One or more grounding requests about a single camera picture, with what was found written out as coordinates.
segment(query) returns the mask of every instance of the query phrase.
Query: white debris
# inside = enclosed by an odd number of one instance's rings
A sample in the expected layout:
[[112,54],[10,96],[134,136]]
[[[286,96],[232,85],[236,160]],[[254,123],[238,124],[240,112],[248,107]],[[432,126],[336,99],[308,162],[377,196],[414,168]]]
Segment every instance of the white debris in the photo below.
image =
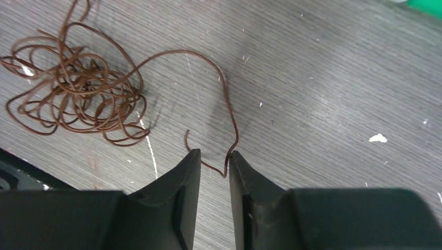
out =
[[385,138],[382,134],[377,134],[372,136],[369,139],[369,142],[382,142],[382,143],[386,143],[387,142],[387,138]]
[[27,76],[30,76],[30,77],[33,77],[33,76],[34,76],[34,73],[32,73],[31,70],[30,70],[28,67],[26,67],[26,66],[21,66],[21,68],[23,69],[24,73],[25,73]]

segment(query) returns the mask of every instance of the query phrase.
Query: laminate floor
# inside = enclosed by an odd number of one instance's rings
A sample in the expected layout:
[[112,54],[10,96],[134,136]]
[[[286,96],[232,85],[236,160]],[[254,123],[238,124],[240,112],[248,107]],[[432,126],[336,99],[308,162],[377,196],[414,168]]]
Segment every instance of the laminate floor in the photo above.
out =
[[[56,34],[69,6],[0,1],[0,54],[36,29]],[[135,63],[183,48],[213,59],[229,84],[237,149],[277,184],[403,187],[442,218],[442,21],[388,1],[100,0],[86,23]],[[129,70],[97,35],[76,29],[68,39]],[[150,146],[119,148],[64,130],[34,135],[3,108],[0,146],[77,188],[130,193],[183,158],[190,129],[191,146],[221,168],[234,133],[216,72],[196,57],[170,55],[141,73]],[[0,81],[2,103],[36,84],[3,68]],[[369,141],[379,133],[387,142]],[[228,181],[203,168],[194,249],[234,248]]]

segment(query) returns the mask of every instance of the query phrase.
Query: brown cable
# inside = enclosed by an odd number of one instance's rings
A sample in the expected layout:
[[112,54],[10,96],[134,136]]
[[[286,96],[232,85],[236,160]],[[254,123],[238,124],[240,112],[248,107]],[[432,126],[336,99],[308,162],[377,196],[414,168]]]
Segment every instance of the brown cable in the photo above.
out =
[[[58,37],[38,30],[38,33],[40,34],[39,36],[32,36],[17,41],[11,47],[11,55],[0,58],[0,63],[9,72],[28,80],[42,79],[35,87],[13,97],[6,103],[6,110],[9,115],[27,130],[39,135],[51,135],[55,133],[58,127],[62,127],[75,133],[101,133],[105,140],[115,146],[133,146],[143,141],[151,132],[149,128],[145,129],[143,126],[138,125],[147,109],[146,98],[141,94],[144,82],[139,69],[149,61],[164,55],[193,55],[208,62],[218,73],[223,86],[227,109],[234,125],[236,138],[235,142],[227,151],[224,161],[224,171],[212,167],[202,161],[203,165],[215,170],[221,174],[223,178],[226,178],[228,158],[239,142],[239,132],[233,109],[229,101],[227,85],[220,69],[204,55],[180,49],[160,52],[136,66],[126,51],[109,36],[82,23],[82,21],[88,16],[91,8],[90,0],[85,1],[86,10],[81,16],[79,22],[69,22],[78,3],[78,0],[74,0],[58,33]],[[91,53],[83,53],[85,47],[69,47],[66,44],[65,39],[68,30],[73,26],[83,27],[112,43],[132,67],[132,71],[128,74],[124,74],[110,70],[108,63],[102,57]],[[46,43],[53,43],[55,46],[38,43],[43,41]],[[29,51],[27,61],[18,57],[18,53],[24,51]],[[34,64],[34,54],[37,51],[46,51],[58,56],[59,64],[49,69],[38,68]],[[18,70],[22,69],[22,67],[30,69],[33,72],[33,76],[19,72]],[[139,86],[135,86],[129,81],[129,78],[134,74],[139,80]],[[36,101],[37,93],[44,88],[50,88],[50,93]],[[50,132],[35,130],[21,122],[13,114],[11,111],[11,104],[23,97],[24,101],[18,106],[17,113],[38,121],[38,123],[40,123],[45,129],[52,129]],[[92,100],[96,102],[96,97],[99,97],[101,102],[99,102],[95,110],[92,110],[93,115],[91,115],[90,108]],[[126,122],[129,116],[135,111],[138,102],[141,102],[143,106],[142,111],[138,115],[138,119],[134,122]],[[49,108],[51,118],[42,118],[42,109],[44,107]],[[69,107],[71,107],[73,111],[68,112],[67,109]],[[109,108],[110,114],[106,117],[104,110]],[[73,125],[78,122],[87,128],[80,129],[74,127]],[[135,134],[129,134],[127,128],[137,129],[138,132]],[[117,130],[122,130],[126,137],[117,140],[108,138],[108,133]],[[190,131],[187,130],[184,135],[184,145],[188,151],[191,150],[187,142],[189,132]]]

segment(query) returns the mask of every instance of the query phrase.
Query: black object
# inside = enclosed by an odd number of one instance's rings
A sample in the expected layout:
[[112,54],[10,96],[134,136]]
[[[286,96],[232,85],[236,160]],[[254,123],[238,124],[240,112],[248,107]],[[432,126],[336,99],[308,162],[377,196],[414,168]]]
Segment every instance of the black object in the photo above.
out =
[[76,190],[0,148],[0,190]]
[[237,249],[442,249],[425,202],[403,189],[283,190],[230,158]]
[[201,152],[194,149],[130,195],[64,185],[0,192],[0,249],[192,249],[200,174]]
[[[10,189],[0,192],[1,250],[193,248],[199,149],[130,195],[77,191],[9,154],[0,157],[0,171],[9,174],[0,181]],[[14,163],[52,189],[21,191]],[[442,249],[436,219],[411,191],[283,190],[237,151],[229,166],[237,249]]]

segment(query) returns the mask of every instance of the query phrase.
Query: white paint speck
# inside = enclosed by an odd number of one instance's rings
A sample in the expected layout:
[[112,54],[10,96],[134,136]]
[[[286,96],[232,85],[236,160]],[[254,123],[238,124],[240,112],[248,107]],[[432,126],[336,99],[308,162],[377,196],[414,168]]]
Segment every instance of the white paint speck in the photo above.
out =
[[[139,113],[138,111],[136,111],[136,112],[137,112],[137,116],[138,116],[138,118],[140,118],[140,113]],[[146,129],[146,128],[144,127],[144,122],[143,122],[143,120],[141,120],[141,119],[140,119],[140,124],[141,124],[141,127],[142,127],[142,128]],[[153,149],[152,149],[152,145],[151,145],[151,140],[149,140],[149,136],[148,136],[148,135],[146,135],[146,139],[147,139],[147,141],[148,141],[148,146],[149,146],[149,149],[150,149],[150,151],[151,151],[151,156],[152,156],[152,161],[153,161],[153,167],[154,167],[154,169],[155,169],[155,179],[158,179],[158,169],[156,168],[156,161],[155,161],[155,156],[153,155]]]
[[28,67],[26,67],[26,66],[21,66],[21,68],[23,69],[24,73],[25,73],[27,76],[30,76],[30,77],[34,76],[34,73],[32,73],[31,70],[30,70]]
[[377,134],[372,136],[369,139],[369,142],[382,142],[382,143],[386,143],[387,142],[387,138],[385,138],[382,134]]

